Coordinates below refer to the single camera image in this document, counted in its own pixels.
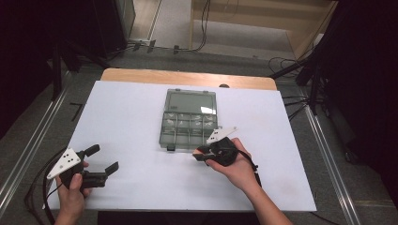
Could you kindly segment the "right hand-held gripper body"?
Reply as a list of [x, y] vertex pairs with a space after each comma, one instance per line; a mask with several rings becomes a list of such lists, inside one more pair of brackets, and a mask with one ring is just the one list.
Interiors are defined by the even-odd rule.
[[218, 162], [224, 167], [234, 163], [237, 158], [238, 150], [232, 143], [232, 141], [228, 138], [228, 136], [236, 130], [236, 127], [214, 129], [207, 139], [206, 144], [211, 147], [211, 153], [204, 155], [215, 156], [216, 158], [214, 159], [214, 161]]

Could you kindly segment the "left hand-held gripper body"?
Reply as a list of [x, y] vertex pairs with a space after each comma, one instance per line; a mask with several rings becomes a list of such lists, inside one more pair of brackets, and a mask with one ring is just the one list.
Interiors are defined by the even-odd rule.
[[69, 188], [72, 177], [75, 173], [81, 173], [84, 170], [84, 151], [75, 152], [72, 148], [67, 148], [61, 157], [47, 173], [48, 180], [58, 176], [62, 184]]

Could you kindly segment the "transparent grey compartment box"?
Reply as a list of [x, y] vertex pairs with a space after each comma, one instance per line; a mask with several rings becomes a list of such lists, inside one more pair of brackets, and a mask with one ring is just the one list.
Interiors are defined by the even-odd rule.
[[167, 151], [205, 145], [218, 128], [216, 93], [168, 89], [163, 109], [160, 146]]

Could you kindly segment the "person's right hand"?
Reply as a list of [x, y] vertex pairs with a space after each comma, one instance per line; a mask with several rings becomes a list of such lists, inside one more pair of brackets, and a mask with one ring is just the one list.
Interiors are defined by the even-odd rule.
[[255, 178], [251, 161], [248, 159], [251, 154], [245, 149], [239, 138], [233, 138], [232, 143], [243, 152], [243, 154], [237, 155], [233, 164], [224, 167], [212, 159], [208, 159], [206, 164], [214, 171], [225, 175], [235, 187], [242, 190], [246, 195], [256, 194], [262, 188]]

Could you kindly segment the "person's left hand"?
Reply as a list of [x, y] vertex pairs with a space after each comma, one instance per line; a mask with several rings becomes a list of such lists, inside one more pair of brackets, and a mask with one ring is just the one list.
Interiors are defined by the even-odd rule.
[[85, 198], [88, 197], [92, 189], [81, 189], [83, 176], [75, 173], [70, 181], [69, 187], [65, 187], [59, 176], [55, 177], [58, 186], [58, 197], [60, 201], [60, 212], [57, 220], [75, 221], [83, 214], [85, 207]]

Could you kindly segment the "white table board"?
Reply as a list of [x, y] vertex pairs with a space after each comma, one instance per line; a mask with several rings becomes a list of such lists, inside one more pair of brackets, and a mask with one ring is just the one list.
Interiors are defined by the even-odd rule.
[[[93, 210], [244, 212], [252, 206], [228, 179], [189, 152], [159, 145], [168, 86], [96, 82], [69, 142], [76, 151], [98, 144], [92, 172], [117, 162], [104, 187], [94, 189]], [[258, 167], [262, 187], [284, 211], [316, 206], [298, 147], [277, 91], [215, 88], [219, 123], [236, 128]]]

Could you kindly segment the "person's dark clothing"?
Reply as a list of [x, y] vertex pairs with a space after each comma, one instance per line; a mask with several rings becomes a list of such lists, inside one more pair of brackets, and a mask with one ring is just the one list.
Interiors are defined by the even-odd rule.
[[260, 225], [255, 213], [99, 211], [98, 225]]

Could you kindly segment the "black stand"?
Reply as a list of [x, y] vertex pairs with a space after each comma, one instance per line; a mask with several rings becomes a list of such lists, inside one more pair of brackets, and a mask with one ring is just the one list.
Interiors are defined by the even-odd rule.
[[94, 64], [106, 69], [110, 65], [91, 53], [86, 48], [78, 45], [77, 43], [67, 40], [58, 39], [53, 44], [53, 61], [52, 61], [52, 73], [53, 73], [53, 96], [52, 101], [55, 101], [63, 90], [62, 86], [62, 75], [61, 75], [61, 62], [64, 62], [67, 68], [71, 71], [78, 72], [82, 66], [82, 63], [77, 57], [77, 54], [81, 54], [88, 58]]
[[321, 81], [321, 65], [317, 60], [319, 54], [319, 48], [317, 46], [312, 47], [304, 54], [303, 58], [299, 60], [293, 60], [290, 66], [283, 67], [278, 71], [272, 70], [272, 73], [269, 75], [271, 79], [276, 80], [288, 73], [293, 72], [294, 70], [299, 69], [299, 73], [296, 78], [296, 84], [298, 86], [304, 86], [307, 83], [311, 83], [311, 91], [310, 95], [307, 97], [306, 105], [310, 107], [313, 115], [317, 115], [317, 95]]

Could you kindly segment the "wooden cabinet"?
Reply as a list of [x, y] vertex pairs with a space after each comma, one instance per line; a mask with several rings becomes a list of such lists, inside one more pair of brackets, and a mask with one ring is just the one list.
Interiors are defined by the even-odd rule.
[[190, 0], [190, 43], [199, 22], [209, 22], [209, 41], [251, 49], [275, 48], [282, 38], [296, 59], [305, 57], [326, 31], [338, 0]]

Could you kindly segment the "black curtain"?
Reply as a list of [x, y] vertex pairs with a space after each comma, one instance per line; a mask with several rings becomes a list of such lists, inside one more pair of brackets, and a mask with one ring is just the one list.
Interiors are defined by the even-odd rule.
[[379, 173], [398, 209], [398, 0], [338, 0], [319, 48], [325, 91], [353, 132], [347, 157]]
[[58, 39], [105, 61], [108, 53], [126, 46], [116, 0], [0, 0], [0, 139], [53, 85]]

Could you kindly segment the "metal floor rail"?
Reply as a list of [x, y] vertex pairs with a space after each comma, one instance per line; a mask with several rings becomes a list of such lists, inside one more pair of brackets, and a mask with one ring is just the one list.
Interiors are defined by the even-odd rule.
[[339, 168], [334, 160], [333, 154], [329, 148], [329, 143], [326, 139], [323, 129], [321, 128], [318, 116], [312, 113], [312, 110], [309, 106], [306, 107], [305, 112], [314, 133], [318, 148], [328, 170], [329, 178], [335, 190], [338, 202], [344, 213], [347, 225], [361, 225], [360, 217], [344, 183]]
[[62, 75], [60, 95], [51, 100], [53, 89], [45, 89], [17, 119], [8, 133], [0, 140], [0, 220], [10, 211], [13, 201], [23, 203], [23, 193], [31, 179], [24, 179], [31, 163], [52, 126], [64, 102], [76, 73]]

